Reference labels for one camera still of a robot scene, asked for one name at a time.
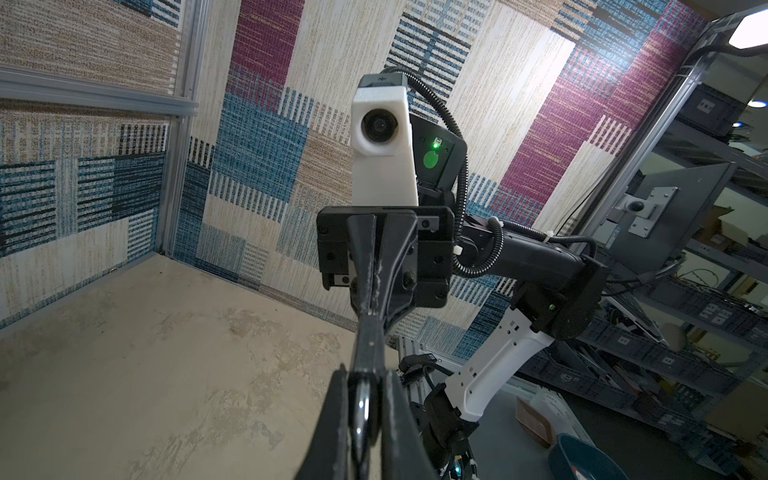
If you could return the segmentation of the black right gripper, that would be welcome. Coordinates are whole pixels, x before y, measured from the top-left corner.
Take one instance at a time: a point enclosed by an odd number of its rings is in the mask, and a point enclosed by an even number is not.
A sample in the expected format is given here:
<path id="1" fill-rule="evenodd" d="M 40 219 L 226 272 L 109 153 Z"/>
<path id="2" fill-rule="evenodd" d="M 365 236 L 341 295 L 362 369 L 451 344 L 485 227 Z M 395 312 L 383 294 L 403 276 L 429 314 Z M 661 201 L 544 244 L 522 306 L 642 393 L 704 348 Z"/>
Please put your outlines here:
<path id="1" fill-rule="evenodd" d="M 357 309 L 351 371 L 382 375 L 383 332 L 416 307 L 447 302 L 454 215 L 436 206 L 328 206 L 316 227 L 323 287 L 347 288 Z"/>

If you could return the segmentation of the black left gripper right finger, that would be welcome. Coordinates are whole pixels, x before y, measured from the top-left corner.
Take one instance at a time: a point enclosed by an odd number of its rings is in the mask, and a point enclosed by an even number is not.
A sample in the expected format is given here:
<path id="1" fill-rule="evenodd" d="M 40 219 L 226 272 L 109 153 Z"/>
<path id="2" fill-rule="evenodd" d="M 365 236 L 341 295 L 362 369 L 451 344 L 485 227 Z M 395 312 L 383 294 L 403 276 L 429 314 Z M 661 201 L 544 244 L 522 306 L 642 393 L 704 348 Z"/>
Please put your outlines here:
<path id="1" fill-rule="evenodd" d="M 395 371 L 386 372 L 382 390 L 382 478 L 436 479 Z"/>

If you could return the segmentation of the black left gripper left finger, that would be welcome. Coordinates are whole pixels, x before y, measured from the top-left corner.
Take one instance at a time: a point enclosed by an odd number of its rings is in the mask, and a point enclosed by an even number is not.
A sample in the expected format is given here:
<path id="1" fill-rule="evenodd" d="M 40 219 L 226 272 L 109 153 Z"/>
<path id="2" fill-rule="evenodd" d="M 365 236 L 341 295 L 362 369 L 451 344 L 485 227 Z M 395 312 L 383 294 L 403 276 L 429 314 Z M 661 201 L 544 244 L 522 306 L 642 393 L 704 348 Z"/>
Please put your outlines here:
<path id="1" fill-rule="evenodd" d="M 295 479 L 346 479 L 348 476 L 348 429 L 348 373 L 341 365 L 331 376 L 310 445 Z"/>

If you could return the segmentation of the small black padlock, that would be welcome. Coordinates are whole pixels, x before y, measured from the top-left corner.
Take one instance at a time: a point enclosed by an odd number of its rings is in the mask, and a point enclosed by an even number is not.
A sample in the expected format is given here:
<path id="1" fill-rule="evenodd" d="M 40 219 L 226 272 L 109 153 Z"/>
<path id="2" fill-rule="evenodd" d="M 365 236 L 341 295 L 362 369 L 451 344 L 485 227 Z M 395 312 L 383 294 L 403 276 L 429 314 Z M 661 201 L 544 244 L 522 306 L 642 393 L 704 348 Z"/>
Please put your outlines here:
<path id="1" fill-rule="evenodd" d="M 378 437 L 379 380 L 373 374 L 353 372 L 350 388 L 350 448 L 354 479 L 368 479 L 371 448 Z"/>

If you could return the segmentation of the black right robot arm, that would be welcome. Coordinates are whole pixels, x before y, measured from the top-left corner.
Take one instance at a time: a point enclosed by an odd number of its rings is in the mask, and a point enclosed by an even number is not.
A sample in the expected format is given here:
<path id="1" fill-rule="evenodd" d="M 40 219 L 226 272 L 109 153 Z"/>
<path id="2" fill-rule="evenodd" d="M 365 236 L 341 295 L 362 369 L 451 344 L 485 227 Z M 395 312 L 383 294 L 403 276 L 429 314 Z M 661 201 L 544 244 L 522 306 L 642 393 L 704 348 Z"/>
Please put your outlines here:
<path id="1" fill-rule="evenodd" d="M 371 449 L 386 479 L 474 479 L 469 443 L 487 405 L 530 359 L 580 335 L 609 276 L 585 236 L 557 236 L 466 211 L 467 145 L 446 104 L 403 67 L 364 75 L 351 106 L 352 200 L 317 215 L 325 288 L 358 319 L 349 365 L 332 375 L 301 479 L 365 479 Z M 408 384 L 427 354 L 385 363 L 386 335 L 417 308 L 447 303 L 454 277 L 513 281 L 510 305 L 458 372 L 421 403 Z"/>

